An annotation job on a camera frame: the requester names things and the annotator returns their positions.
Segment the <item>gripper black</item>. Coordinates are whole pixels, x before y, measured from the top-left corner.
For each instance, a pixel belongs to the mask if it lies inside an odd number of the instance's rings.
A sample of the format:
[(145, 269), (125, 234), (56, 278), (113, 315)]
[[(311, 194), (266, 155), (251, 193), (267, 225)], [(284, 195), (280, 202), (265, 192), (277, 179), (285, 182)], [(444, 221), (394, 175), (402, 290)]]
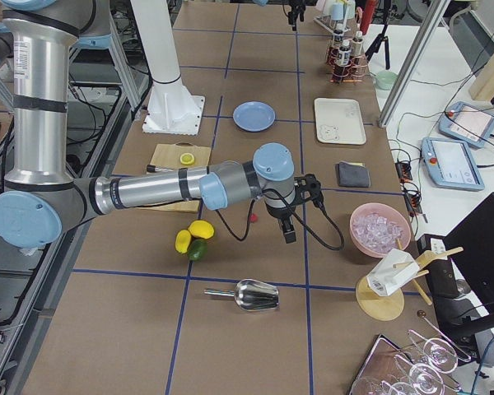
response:
[(290, 10), (287, 12), (288, 24), (293, 31), (297, 31), (297, 22), (305, 19), (305, 0), (289, 0)]
[(285, 199), (264, 197), (268, 214), (278, 219), (284, 240), (287, 244), (296, 242), (296, 231), (292, 222), (292, 214), (295, 208), (289, 205)]

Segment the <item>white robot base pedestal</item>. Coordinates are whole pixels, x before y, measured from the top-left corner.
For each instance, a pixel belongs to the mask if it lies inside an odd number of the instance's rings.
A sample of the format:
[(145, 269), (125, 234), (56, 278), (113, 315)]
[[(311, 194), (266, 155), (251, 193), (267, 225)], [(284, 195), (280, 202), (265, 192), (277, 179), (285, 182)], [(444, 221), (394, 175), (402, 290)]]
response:
[(191, 95), (182, 81), (167, 2), (136, 0), (131, 5), (152, 79), (142, 130), (195, 136), (205, 98)]

